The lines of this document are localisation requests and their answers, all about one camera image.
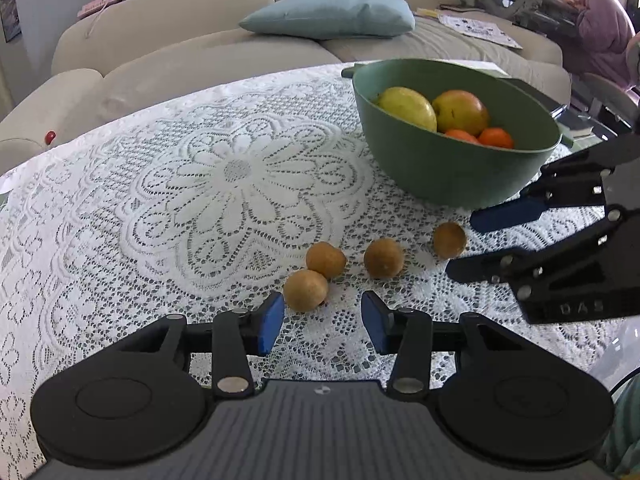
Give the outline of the red yellow apple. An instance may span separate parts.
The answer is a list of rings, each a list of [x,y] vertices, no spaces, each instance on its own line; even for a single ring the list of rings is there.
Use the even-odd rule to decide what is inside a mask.
[[[464,90],[448,90],[432,101],[438,130],[462,130],[478,136],[489,127],[489,112],[484,103],[473,93]]]

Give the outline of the person in purple robe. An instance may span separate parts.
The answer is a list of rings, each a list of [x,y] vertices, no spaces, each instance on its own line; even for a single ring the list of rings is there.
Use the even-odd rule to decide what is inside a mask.
[[[627,47],[636,31],[618,0],[566,0],[578,11],[576,37],[562,44],[565,69],[595,74],[629,88],[634,79],[627,65]]]

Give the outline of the small wall picture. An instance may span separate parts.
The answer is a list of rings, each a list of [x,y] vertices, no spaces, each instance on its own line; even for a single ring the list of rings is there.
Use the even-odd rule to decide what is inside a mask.
[[[16,0],[0,0],[0,12],[4,41],[11,42],[22,33]]]

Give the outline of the white lace tablecloth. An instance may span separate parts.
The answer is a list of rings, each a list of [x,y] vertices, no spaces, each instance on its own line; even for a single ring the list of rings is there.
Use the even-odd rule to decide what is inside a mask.
[[[447,221],[468,216],[376,164],[341,65],[196,92],[31,160],[1,211],[2,477],[41,465],[29,404],[49,377],[161,316],[257,306],[318,242],[347,268],[319,309],[288,314],[256,379],[386,379],[359,314],[367,289],[439,321],[480,312],[580,368],[602,356],[617,322],[530,326],[508,288],[450,281],[432,247]],[[385,237],[404,267],[371,278],[364,253]]]

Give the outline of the small red ball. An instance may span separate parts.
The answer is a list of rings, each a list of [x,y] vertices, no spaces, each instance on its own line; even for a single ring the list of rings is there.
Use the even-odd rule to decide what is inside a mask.
[[[55,139],[55,137],[56,137],[56,134],[54,131],[48,131],[44,136],[44,143],[47,145],[50,145]]]

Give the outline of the green colander bowl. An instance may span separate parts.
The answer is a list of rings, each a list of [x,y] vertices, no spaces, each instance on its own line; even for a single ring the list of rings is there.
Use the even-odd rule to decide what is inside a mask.
[[[356,64],[352,81],[363,135],[378,166],[404,191],[439,205],[478,209],[520,192],[560,145],[551,113],[509,78],[422,58]],[[469,91],[488,108],[491,125],[506,129],[514,147],[451,139],[381,110],[378,96],[405,87],[429,100],[447,90]]]

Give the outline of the yellow green apple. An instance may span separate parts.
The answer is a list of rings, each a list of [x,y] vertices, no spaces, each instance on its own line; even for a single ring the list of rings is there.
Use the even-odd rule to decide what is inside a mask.
[[[421,93],[406,87],[390,87],[384,90],[375,104],[386,113],[421,127],[437,130],[437,117],[430,101]]]

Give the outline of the pink object on sofa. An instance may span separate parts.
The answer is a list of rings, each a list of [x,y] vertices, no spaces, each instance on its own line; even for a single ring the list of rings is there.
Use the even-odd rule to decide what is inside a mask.
[[[89,39],[98,24],[99,19],[109,6],[121,2],[122,0],[92,0],[84,4],[77,12],[78,21],[90,18],[90,23],[85,31],[85,38]]]

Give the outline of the large orange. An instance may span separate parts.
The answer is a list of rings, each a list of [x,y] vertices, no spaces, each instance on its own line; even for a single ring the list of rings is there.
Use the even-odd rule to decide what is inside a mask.
[[[480,144],[493,146],[494,148],[506,148],[507,150],[512,150],[515,146],[510,133],[503,128],[498,127],[484,129],[477,137],[477,140]]]

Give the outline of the brown kiwi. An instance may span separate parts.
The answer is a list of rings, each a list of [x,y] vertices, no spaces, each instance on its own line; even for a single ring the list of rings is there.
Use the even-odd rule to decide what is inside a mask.
[[[319,307],[329,293],[329,282],[313,270],[291,274],[283,286],[286,305],[296,312],[309,312]]]
[[[441,259],[458,258],[465,251],[467,242],[465,230],[456,222],[445,222],[434,229],[434,251]]]
[[[363,263],[371,278],[394,278],[404,267],[405,255],[396,240],[385,237],[368,246]]]

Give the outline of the patterned paper on sofa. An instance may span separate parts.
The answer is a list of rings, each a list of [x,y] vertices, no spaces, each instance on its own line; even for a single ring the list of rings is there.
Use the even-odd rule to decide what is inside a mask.
[[[497,24],[441,13],[438,14],[437,19],[440,24],[463,36],[485,40],[509,49],[523,49],[516,40],[506,34]]]

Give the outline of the beige sofa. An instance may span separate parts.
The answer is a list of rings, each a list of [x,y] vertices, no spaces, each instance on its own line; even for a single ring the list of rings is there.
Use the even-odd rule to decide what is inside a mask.
[[[323,64],[379,58],[491,62],[551,99],[567,103],[570,77],[560,48],[529,30],[499,26],[522,50],[453,32],[419,18],[392,39],[316,41],[257,35],[248,14],[279,0],[124,0],[109,6],[85,38],[90,18],[58,37],[49,79],[1,124],[1,166],[11,169],[52,146],[178,96],[244,78]],[[458,0],[406,0],[435,9]],[[50,145],[44,143],[54,131]]]

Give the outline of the brown kiwi fruit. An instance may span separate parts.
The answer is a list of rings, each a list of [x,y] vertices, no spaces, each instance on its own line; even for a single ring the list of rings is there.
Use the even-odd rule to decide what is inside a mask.
[[[313,244],[306,252],[307,268],[322,274],[327,280],[340,276],[346,263],[344,252],[327,242]]]

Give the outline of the light blue pillow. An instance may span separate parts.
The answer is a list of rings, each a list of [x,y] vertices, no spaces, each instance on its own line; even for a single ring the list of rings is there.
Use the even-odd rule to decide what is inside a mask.
[[[240,27],[312,40],[394,38],[411,32],[416,19],[406,0],[279,0],[248,14]]]

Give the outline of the black notebook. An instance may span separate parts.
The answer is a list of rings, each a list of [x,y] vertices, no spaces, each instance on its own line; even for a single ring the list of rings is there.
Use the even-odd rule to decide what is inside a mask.
[[[571,110],[567,105],[549,98],[524,80],[503,78],[503,81],[524,91],[548,110],[552,119],[560,128],[562,143],[568,148],[572,148],[578,141],[585,141],[593,135],[593,125],[590,124],[586,116],[582,116]]]

